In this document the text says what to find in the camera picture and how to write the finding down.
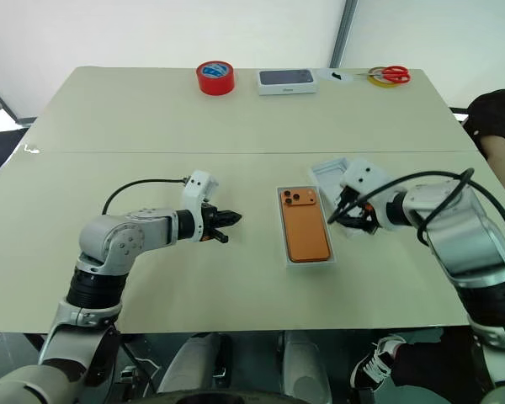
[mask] black cable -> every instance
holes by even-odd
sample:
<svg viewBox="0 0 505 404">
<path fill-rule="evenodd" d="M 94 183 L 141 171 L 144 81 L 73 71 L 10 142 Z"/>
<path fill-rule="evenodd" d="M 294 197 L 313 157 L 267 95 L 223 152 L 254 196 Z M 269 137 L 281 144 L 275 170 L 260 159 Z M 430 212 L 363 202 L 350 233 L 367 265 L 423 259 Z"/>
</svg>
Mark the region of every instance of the black cable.
<svg viewBox="0 0 505 404">
<path fill-rule="evenodd" d="M 405 175 L 404 177 L 397 178 L 389 183 L 386 183 L 385 185 L 382 185 L 381 187 L 375 189 L 374 191 L 369 192 L 368 194 L 357 198 L 354 202 L 351 204 L 347 205 L 344 209 L 339 209 L 338 207 L 335 209 L 335 211 L 329 216 L 329 219 L 327 220 L 328 224 L 333 223 L 337 217 L 346 215 L 351 209 L 355 208 L 356 206 L 362 205 L 367 200 L 372 198 L 373 196 L 376 196 L 380 192 L 385 191 L 386 189 L 389 189 L 391 187 L 394 187 L 395 185 L 398 185 L 399 183 L 404 183 L 406 181 L 409 181 L 410 179 L 414 178 L 420 178 L 420 177 L 430 177 L 430 176 L 438 176 L 438 177 L 449 177 L 449 178 L 454 178 L 454 179 L 461 179 L 462 174 L 456 174 L 456 173 L 451 173 L 449 171 L 421 171 L 419 173 L 413 173 L 409 175 Z M 505 208 L 503 208 L 502 204 L 482 185 L 479 183 L 476 183 L 475 181 L 468 181 L 468 184 L 471 185 L 471 187 L 475 188 L 477 191 L 479 191 L 485 198 L 487 198 L 494 208 L 499 212 L 499 215 L 503 218 L 503 221 L 505 222 Z"/>
<path fill-rule="evenodd" d="M 110 393 L 112 392 L 112 386 L 114 385 L 115 374 L 116 374 L 116 361 L 114 362 L 114 366 L 112 368 L 112 375 L 110 376 L 109 389 L 107 390 L 107 394 L 104 397 L 103 404 L 106 404 L 106 402 L 110 398 Z"/>
<path fill-rule="evenodd" d="M 450 204 L 460 193 L 462 192 L 462 189 L 470 182 L 470 178 L 473 175 L 475 170 L 473 168 L 468 168 L 465 170 L 461 175 L 460 175 L 460 181 L 458 182 L 458 185 L 453 189 L 453 191 L 447 195 L 447 198 L 444 199 L 444 201 L 436 206 L 436 209 L 434 209 L 432 212 L 430 212 L 430 215 L 426 217 L 426 219 L 419 225 L 417 228 L 417 239 L 424 244 L 425 246 L 428 247 L 427 241 L 424 239 L 424 232 L 427 230 L 428 224 L 432 221 L 434 217 L 439 215 L 439 213 L 447 207 L 448 204 Z"/>
<path fill-rule="evenodd" d="M 101 211 L 101 215 L 106 215 L 107 211 L 109 210 L 109 205 L 110 202 L 112 202 L 112 199 L 119 194 L 121 191 L 124 189 L 127 189 L 129 187 L 132 187 L 133 185 L 137 185 L 139 183 L 187 183 L 187 178 L 182 178 L 182 179 L 159 179 L 159 178 L 153 178 L 153 179 L 139 179 L 138 181 L 133 181 L 132 183 L 127 183 L 126 185 L 122 185 L 118 189 L 116 189 L 108 198 L 107 201 L 104 203 L 103 210 Z"/>
<path fill-rule="evenodd" d="M 123 341 L 120 342 L 120 345 L 121 345 L 122 349 L 124 350 L 124 352 L 129 357 L 129 359 L 131 360 L 131 362 L 133 362 L 133 364 L 136 366 L 136 368 L 141 373 L 143 373 L 144 376 L 147 378 L 148 385 L 150 386 L 151 392 L 153 394 L 156 394 L 157 391 L 155 390 L 155 386 L 153 385 L 153 380 L 152 380 L 152 377 L 150 376 L 150 374 L 146 371 L 146 369 L 144 369 L 144 366 L 142 366 L 142 364 L 138 360 L 136 360 L 135 355 L 129 350 L 129 348 L 127 348 L 127 345 L 125 345 L 125 343 Z"/>
</svg>

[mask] shoe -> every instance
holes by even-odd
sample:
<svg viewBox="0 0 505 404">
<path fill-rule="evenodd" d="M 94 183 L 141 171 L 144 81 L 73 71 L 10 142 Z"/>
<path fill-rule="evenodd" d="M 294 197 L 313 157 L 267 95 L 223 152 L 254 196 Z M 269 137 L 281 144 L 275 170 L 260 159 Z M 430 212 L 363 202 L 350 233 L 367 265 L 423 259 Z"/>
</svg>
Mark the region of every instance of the shoe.
<svg viewBox="0 0 505 404">
<path fill-rule="evenodd" d="M 352 389 L 362 390 L 370 388 L 376 391 L 385 379 L 391 375 L 391 367 L 395 363 L 395 360 L 385 350 L 385 343 L 390 341 L 406 343 L 406 340 L 398 335 L 390 335 L 378 341 L 376 349 L 361 359 L 353 368 L 352 376 L 350 377 L 350 386 Z"/>
</svg>

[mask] metal pole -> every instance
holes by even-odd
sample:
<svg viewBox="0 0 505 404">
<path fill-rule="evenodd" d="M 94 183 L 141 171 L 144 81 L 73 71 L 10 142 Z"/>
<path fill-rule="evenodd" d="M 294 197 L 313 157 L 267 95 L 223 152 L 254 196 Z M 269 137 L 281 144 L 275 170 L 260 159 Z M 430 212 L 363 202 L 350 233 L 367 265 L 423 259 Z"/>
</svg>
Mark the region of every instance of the metal pole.
<svg viewBox="0 0 505 404">
<path fill-rule="evenodd" d="M 358 0 L 346 0 L 344 3 L 343 16 L 340 18 L 337 39 L 335 40 L 331 63 L 329 63 L 329 67 L 333 69 L 340 67 L 341 61 L 343 60 L 344 48 L 346 47 L 346 42 L 354 19 L 357 1 Z"/>
</svg>

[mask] black pants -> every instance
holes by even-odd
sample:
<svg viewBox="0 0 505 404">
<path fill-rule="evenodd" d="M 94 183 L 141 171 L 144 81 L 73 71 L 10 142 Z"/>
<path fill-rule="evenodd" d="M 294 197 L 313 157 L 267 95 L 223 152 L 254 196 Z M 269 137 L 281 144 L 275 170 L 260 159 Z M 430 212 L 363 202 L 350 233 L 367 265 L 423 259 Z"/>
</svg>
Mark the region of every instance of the black pants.
<svg viewBox="0 0 505 404">
<path fill-rule="evenodd" d="M 401 345 L 391 370 L 395 385 L 416 385 L 453 404 L 481 402 L 471 358 L 473 337 L 469 327 L 445 328 L 439 343 Z"/>
</svg>

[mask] tape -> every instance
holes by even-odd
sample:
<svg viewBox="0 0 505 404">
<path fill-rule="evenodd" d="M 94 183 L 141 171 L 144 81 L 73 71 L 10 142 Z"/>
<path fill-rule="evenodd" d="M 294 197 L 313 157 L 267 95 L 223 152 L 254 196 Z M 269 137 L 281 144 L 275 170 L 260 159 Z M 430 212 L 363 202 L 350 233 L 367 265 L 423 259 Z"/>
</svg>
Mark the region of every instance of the tape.
<svg viewBox="0 0 505 404">
<path fill-rule="evenodd" d="M 234 69 L 225 61 L 207 61 L 196 68 L 200 90 L 209 95 L 223 95 L 234 88 Z"/>
<path fill-rule="evenodd" d="M 383 66 L 373 67 L 369 70 L 369 74 L 379 74 L 379 76 L 367 76 L 367 80 L 373 83 L 375 86 L 383 88 L 393 88 L 400 86 L 399 82 L 390 82 L 381 76 L 381 71 L 385 69 Z"/>
</svg>

